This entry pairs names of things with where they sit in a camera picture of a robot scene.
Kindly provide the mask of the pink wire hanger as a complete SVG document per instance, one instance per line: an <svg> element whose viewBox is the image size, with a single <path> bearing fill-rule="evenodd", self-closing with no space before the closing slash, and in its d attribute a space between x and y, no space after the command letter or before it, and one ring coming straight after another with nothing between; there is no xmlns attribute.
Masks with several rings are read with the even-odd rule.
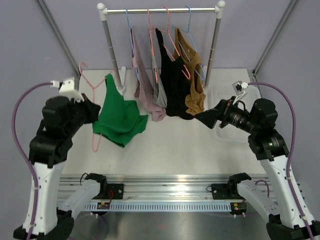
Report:
<svg viewBox="0 0 320 240"><path fill-rule="evenodd" d="M80 62L78 65L78 70L80 72L80 76L84 78L86 83L89 85L89 87L92 90L92 102L96 102L96 89L99 88L105 81L102 80L100 83L98 83L96 86L92 85L92 83L88 80L88 78L83 74L83 66L87 68L87 64L85 62ZM98 136L97 144L95 144L95 137ZM97 153L100 147L102 135L101 134L95 134L92 133L92 142L91 142L91 149L94 153Z"/></svg>

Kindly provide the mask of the green tank top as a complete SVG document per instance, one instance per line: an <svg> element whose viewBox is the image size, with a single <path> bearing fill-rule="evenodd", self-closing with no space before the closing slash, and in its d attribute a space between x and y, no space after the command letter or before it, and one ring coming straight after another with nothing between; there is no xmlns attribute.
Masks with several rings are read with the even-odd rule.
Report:
<svg viewBox="0 0 320 240"><path fill-rule="evenodd" d="M145 131L149 116L140 114L135 100L124 99L111 74L105 76L104 82L105 97L98 120L92 124L92 131L124 148L134 136Z"/></svg>

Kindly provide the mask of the mauve pink tank top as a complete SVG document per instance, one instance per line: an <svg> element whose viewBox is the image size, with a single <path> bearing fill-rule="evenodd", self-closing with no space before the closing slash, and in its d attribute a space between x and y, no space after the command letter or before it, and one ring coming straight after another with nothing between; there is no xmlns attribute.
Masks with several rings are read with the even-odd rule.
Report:
<svg viewBox="0 0 320 240"><path fill-rule="evenodd" d="M141 57L134 28L132 28L132 34L133 44L135 48L135 57L133 61L139 72L139 81L137 81L134 97L139 100L139 102L147 112L151 113L152 120L155 122L159 122L166 117L166 108L160 107L153 102L154 90L151 83L153 75L152 78L149 78Z"/></svg>

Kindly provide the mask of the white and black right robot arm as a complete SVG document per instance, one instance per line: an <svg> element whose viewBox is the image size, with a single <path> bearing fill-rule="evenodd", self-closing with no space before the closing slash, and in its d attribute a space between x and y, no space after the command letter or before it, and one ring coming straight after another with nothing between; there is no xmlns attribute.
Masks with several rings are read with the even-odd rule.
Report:
<svg viewBox="0 0 320 240"><path fill-rule="evenodd" d="M233 96L222 99L214 108L195 115L213 129L232 125L248 133L249 148L263 167L276 201L257 188L246 173L229 177L227 193L232 198L242 197L266 223L272 240L313 240L320 235L320 223L305 205L298 184L289 165L289 150L284 138L276 131L278 117L275 104L265 98L254 101L251 110L241 109Z"/></svg>

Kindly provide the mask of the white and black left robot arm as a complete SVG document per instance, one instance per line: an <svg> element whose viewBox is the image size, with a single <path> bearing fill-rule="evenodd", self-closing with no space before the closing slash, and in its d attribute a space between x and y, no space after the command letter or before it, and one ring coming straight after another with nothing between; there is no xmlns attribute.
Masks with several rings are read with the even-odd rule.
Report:
<svg viewBox="0 0 320 240"><path fill-rule="evenodd" d="M30 202L26 219L14 230L18 240L66 240L75 219L93 198L108 194L104 175L90 173L82 185L61 206L57 206L58 187L72 138L84 124L98 119L100 106L81 94L80 101L66 96L48 99L42 109L43 119L29 144L27 163L33 169Z"/></svg>

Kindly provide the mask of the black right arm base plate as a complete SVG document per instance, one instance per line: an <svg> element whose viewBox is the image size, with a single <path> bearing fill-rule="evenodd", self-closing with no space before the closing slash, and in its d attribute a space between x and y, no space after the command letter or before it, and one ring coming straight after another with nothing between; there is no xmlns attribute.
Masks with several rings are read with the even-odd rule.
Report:
<svg viewBox="0 0 320 240"><path fill-rule="evenodd" d="M214 200L233 199L227 183L212 183L205 189L207 192L211 193Z"/></svg>

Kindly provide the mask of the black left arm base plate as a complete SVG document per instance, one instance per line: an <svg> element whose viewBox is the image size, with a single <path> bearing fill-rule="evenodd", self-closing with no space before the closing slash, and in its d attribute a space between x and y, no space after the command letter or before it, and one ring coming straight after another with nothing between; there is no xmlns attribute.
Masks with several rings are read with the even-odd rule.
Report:
<svg viewBox="0 0 320 240"><path fill-rule="evenodd" d="M98 199L109 200L111 197L112 200L122 200L124 196L124 187L125 185L123 183L109 183L102 188L101 193L98 195Z"/></svg>

